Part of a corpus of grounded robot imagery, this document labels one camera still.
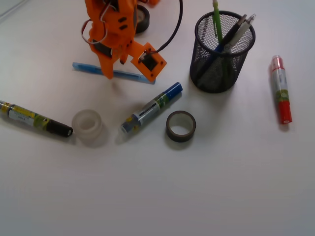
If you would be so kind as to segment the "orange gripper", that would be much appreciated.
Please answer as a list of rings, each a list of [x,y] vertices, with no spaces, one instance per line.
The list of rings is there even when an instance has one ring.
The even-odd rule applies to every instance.
[[[136,35],[137,5],[136,0],[86,0],[89,19],[92,23],[89,38],[85,39],[97,51],[101,70],[108,79],[114,77],[113,55],[120,55],[124,47],[129,46]],[[128,54],[120,56],[120,63],[125,64]]]

